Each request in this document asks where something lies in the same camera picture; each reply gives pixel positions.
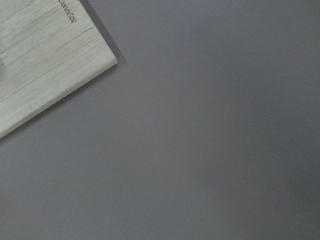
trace gray surface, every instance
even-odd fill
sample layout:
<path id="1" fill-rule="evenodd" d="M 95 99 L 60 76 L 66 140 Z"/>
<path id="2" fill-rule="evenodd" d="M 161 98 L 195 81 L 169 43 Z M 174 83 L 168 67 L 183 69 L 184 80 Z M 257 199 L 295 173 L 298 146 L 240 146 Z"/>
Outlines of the gray surface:
<path id="1" fill-rule="evenodd" d="M 83 4 L 119 64 L 0 140 L 1 240 L 320 239 L 320 1 Z"/>

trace bamboo board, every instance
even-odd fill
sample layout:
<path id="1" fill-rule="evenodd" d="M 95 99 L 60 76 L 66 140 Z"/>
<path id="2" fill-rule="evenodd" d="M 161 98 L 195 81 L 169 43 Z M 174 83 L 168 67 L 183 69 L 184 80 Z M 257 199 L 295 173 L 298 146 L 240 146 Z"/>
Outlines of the bamboo board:
<path id="1" fill-rule="evenodd" d="M 79 0 L 0 0 L 0 138 L 116 63 Z"/>

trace wooden board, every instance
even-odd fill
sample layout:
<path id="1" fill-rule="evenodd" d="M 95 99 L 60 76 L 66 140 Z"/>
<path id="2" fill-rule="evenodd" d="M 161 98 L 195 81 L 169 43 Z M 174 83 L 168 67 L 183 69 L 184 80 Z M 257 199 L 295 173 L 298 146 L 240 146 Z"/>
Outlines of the wooden board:
<path id="1" fill-rule="evenodd" d="M 116 63 L 79 0 L 0 0 L 0 138 Z"/>

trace gray table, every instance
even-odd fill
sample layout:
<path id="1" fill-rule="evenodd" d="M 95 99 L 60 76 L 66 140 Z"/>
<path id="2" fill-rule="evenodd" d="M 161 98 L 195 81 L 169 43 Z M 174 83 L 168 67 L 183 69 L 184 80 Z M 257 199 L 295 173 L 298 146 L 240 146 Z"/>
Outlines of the gray table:
<path id="1" fill-rule="evenodd" d="M 0 239 L 318 240 L 320 1 L 82 2 L 119 64 L 0 140 Z"/>

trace bamboo cutting board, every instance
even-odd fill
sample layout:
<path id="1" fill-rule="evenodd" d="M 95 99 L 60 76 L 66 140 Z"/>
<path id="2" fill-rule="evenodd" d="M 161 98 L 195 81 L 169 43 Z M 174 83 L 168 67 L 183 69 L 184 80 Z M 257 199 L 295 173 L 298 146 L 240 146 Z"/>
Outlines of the bamboo cutting board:
<path id="1" fill-rule="evenodd" d="M 0 0 L 0 138 L 116 63 L 79 0 Z"/>

